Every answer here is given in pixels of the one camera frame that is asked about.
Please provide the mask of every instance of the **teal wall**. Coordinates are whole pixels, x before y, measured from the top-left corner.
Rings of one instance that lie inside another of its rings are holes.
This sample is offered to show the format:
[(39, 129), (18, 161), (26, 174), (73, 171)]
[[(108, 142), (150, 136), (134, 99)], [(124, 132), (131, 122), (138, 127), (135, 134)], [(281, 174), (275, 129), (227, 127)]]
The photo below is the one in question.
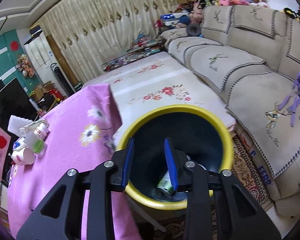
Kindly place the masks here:
[[(12, 51), (10, 49), (10, 43), (12, 41), (17, 41), (19, 43), (19, 50)], [(3, 35), (0, 35), (0, 49), (3, 49), (5, 47), (8, 50), (0, 54), (0, 77), (17, 65), (17, 54), (21, 55), (25, 53), (20, 45), (16, 30), (12, 30), (4, 33)], [(26, 87), (28, 89), (28, 93), (30, 93), (34, 89), (34, 87), (39, 84), (37, 76), (34, 76), (32, 78), (25, 78), (18, 70), (11, 73), (2, 81), (6, 85), (15, 77), (18, 79), (22, 87)]]

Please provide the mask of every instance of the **yellow rim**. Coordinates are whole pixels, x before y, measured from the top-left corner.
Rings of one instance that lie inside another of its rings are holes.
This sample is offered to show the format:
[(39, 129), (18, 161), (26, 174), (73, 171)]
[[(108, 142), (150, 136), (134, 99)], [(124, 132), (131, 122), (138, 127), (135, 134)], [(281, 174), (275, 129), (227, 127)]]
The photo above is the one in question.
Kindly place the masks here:
[[(118, 150), (124, 149), (129, 137), (132, 137), (136, 133), (136, 131), (146, 122), (159, 115), (174, 113), (174, 112), (185, 112), (185, 113), (196, 114), (206, 119), (208, 122), (210, 122), (213, 125), (213, 127), (217, 130), (223, 145), (223, 156), (222, 156), (222, 161), (221, 161), (221, 166), (219, 171), (225, 169), (231, 170), (232, 162), (233, 162), (233, 143), (227, 128), (216, 115), (198, 106), (192, 106), (192, 105), (163, 106), (154, 109), (153, 111), (150, 111), (147, 114), (144, 114), (142, 117), (137, 119), (132, 125), (130, 125), (130, 127), (126, 130), (126, 132), (124, 133), (124, 135), (122, 136), (119, 142)], [(155, 209), (180, 210), (180, 209), (185, 209), (187, 207), (186, 200), (179, 201), (179, 202), (161, 202), (161, 201), (148, 198), (145, 195), (143, 195), (140, 191), (138, 191), (130, 181), (125, 189), (125, 192), (131, 198), (138, 201), (139, 203)]]

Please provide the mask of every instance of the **red circular decoration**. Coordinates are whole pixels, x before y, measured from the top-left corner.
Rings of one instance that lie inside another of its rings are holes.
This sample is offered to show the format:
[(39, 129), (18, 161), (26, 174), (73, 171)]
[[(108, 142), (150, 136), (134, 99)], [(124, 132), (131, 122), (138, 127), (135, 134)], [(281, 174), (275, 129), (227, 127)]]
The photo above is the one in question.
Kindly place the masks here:
[(19, 43), (16, 42), (16, 41), (12, 41), (12, 42), (10, 43), (10, 49), (11, 49), (12, 51), (17, 51), (17, 50), (19, 49)]

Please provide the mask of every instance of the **white mug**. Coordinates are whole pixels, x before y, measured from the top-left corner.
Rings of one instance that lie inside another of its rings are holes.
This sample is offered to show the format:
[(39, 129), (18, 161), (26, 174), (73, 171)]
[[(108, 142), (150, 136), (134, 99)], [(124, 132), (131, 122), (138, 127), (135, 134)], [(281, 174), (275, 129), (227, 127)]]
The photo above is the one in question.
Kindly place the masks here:
[(34, 163), (34, 153), (30, 148), (23, 148), (20, 151), (13, 151), (11, 159), (17, 165), (28, 165)]

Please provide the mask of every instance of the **patterned rug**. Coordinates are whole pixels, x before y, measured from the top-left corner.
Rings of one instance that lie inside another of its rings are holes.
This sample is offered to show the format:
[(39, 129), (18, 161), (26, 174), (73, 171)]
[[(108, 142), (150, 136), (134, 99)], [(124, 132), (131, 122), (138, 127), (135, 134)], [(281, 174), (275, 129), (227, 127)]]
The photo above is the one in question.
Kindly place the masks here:
[[(254, 166), (247, 150), (242, 142), (235, 136), (234, 142), (234, 164), (232, 172), (251, 193), (251, 195), (259, 202), (262, 208), (267, 211), (273, 203), (269, 197), (265, 185), (258, 174), (257, 168)], [(213, 240), (217, 239), (217, 223), (214, 204), (211, 205)], [(183, 232), (185, 229), (186, 216), (174, 217), (158, 221), (166, 228), (166, 232), (160, 230), (154, 231), (150, 223), (139, 223), (138, 228), (143, 240), (183, 240)]]

